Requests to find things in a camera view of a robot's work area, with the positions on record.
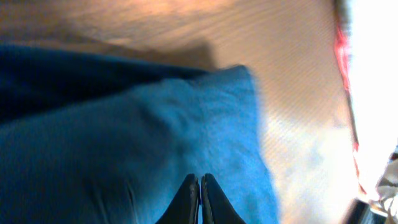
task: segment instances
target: hardwood floor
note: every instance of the hardwood floor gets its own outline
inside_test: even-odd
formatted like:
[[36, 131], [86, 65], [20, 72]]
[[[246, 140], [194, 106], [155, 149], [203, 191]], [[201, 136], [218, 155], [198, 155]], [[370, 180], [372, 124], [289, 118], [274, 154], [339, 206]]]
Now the hardwood floor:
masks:
[[337, 223], [358, 186], [332, 1], [3, 0], [0, 41], [258, 78], [282, 223]]

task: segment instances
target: blue towel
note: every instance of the blue towel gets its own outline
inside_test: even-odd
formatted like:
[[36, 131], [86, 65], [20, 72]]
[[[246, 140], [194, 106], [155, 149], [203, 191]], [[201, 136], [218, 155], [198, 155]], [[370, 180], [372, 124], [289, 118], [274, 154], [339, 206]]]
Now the blue towel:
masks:
[[155, 223], [189, 173], [277, 223], [254, 80], [0, 45], [0, 222]]

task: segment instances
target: blue fabric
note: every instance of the blue fabric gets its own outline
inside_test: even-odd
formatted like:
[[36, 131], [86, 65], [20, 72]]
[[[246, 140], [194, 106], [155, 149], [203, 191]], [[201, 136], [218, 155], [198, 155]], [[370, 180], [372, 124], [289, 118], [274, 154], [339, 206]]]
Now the blue fabric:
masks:
[[248, 70], [210, 73], [0, 46], [0, 221], [155, 223], [185, 176], [215, 176], [247, 223], [277, 223]]

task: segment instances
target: red object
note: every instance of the red object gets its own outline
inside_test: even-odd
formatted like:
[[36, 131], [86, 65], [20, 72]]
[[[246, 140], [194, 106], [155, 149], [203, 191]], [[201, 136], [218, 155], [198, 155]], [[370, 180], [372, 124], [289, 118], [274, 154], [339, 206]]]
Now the red object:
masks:
[[348, 64], [349, 64], [349, 43], [340, 26], [337, 27], [337, 37], [335, 42], [335, 54], [337, 58], [338, 67], [343, 76], [344, 89], [350, 94], [349, 79], [348, 79]]

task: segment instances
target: wooden floor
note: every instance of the wooden floor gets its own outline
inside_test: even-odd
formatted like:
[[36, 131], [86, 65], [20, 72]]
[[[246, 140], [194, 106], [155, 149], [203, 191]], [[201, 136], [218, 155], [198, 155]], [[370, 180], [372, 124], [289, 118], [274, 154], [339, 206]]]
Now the wooden floor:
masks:
[[332, 1], [2, 0], [0, 41], [209, 70], [247, 65], [282, 223], [338, 223], [358, 191]]

